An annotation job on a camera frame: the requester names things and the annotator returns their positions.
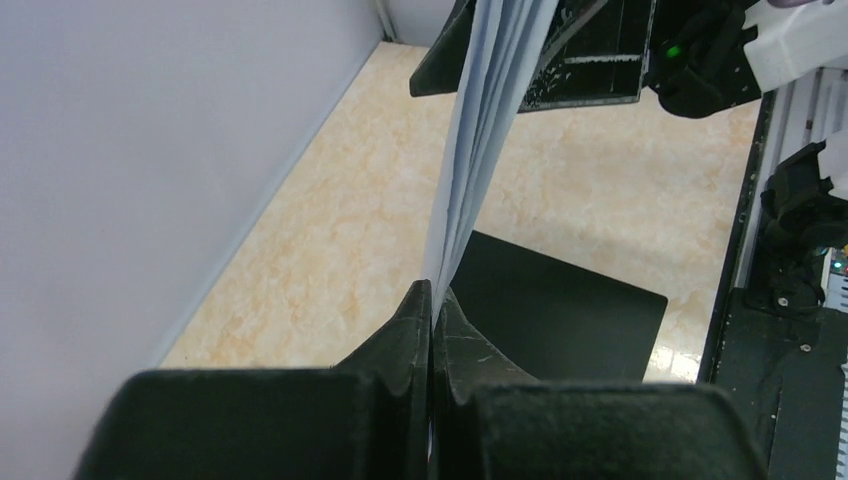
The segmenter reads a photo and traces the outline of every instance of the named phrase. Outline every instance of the scratched black surface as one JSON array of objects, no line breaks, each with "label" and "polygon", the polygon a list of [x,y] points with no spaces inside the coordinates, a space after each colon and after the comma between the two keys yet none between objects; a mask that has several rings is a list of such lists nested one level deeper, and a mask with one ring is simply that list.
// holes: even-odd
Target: scratched black surface
[{"label": "scratched black surface", "polygon": [[479,232],[451,288],[468,321],[540,380],[642,380],[667,304]]},{"label": "scratched black surface", "polygon": [[834,478],[848,315],[782,318],[748,308],[743,295],[731,292],[713,383],[753,432],[769,478]]},{"label": "scratched black surface", "polygon": [[[560,0],[546,46],[597,0]],[[531,80],[519,113],[639,100],[656,0],[608,0]],[[474,0],[457,0],[439,38],[410,77],[413,97],[455,92],[468,49]],[[611,58],[630,56],[613,62]],[[574,63],[574,59],[594,57]]]}]

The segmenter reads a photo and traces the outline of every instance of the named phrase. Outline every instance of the light blue cloth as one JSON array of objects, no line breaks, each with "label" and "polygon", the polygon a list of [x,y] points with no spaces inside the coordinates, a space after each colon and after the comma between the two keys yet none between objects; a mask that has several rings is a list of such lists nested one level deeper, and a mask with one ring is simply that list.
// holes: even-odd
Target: light blue cloth
[{"label": "light blue cloth", "polygon": [[424,251],[433,325],[471,237],[557,0],[478,0]]}]

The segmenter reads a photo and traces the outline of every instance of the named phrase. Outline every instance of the black metal frame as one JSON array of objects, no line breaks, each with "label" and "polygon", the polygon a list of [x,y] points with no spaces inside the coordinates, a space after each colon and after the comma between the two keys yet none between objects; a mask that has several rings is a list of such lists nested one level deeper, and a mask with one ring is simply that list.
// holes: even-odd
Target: black metal frame
[{"label": "black metal frame", "polygon": [[[769,478],[834,478],[844,450],[848,315],[758,307],[748,301],[749,287],[734,286],[749,223],[761,220],[752,217],[752,207],[760,201],[757,178],[770,175],[760,166],[775,96],[763,98],[698,379],[729,394],[766,457]],[[759,237],[764,229],[757,227],[751,231]],[[748,284],[760,288],[767,274],[753,261]]]}]

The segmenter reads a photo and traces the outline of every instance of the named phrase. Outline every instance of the white plastic part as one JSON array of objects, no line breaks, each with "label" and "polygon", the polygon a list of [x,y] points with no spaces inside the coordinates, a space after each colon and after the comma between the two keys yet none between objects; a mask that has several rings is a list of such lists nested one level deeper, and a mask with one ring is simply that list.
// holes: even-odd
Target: white plastic part
[{"label": "white plastic part", "polygon": [[744,48],[763,92],[848,55],[846,0],[796,8],[775,8],[761,0],[745,12],[744,28],[754,26],[757,39]]}]

